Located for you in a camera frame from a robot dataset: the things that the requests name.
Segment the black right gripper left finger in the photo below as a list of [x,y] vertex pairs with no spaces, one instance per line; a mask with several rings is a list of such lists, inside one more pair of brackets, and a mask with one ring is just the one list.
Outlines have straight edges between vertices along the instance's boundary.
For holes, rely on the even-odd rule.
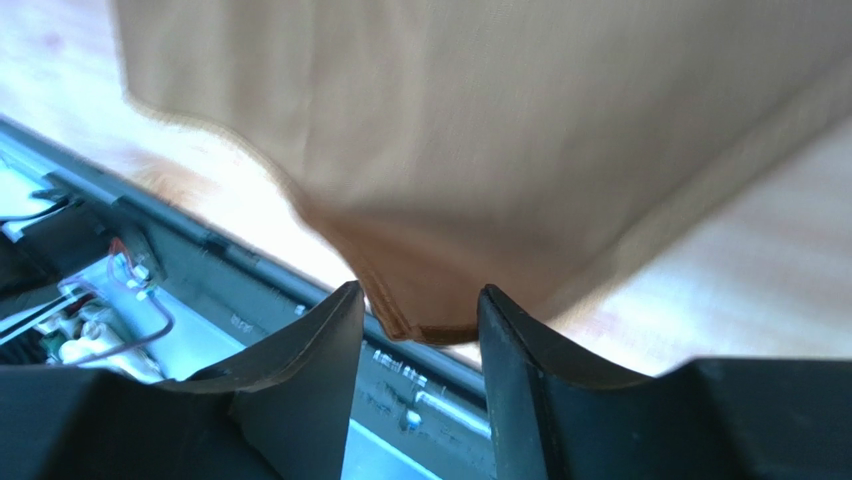
[[164,388],[219,394],[245,443],[284,479],[341,476],[364,294],[350,281],[292,324]]

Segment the brown cloth napkin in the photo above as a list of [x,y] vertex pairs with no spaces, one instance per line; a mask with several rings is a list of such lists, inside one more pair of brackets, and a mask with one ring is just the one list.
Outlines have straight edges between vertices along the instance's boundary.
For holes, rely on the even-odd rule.
[[851,113],[847,1],[118,1],[126,92],[244,148],[386,334],[552,320]]

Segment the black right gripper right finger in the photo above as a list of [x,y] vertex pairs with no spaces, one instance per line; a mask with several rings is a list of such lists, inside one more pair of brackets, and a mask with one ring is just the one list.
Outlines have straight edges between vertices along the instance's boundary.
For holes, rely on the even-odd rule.
[[477,317],[499,478],[688,476],[683,382],[592,353],[494,285],[480,292]]

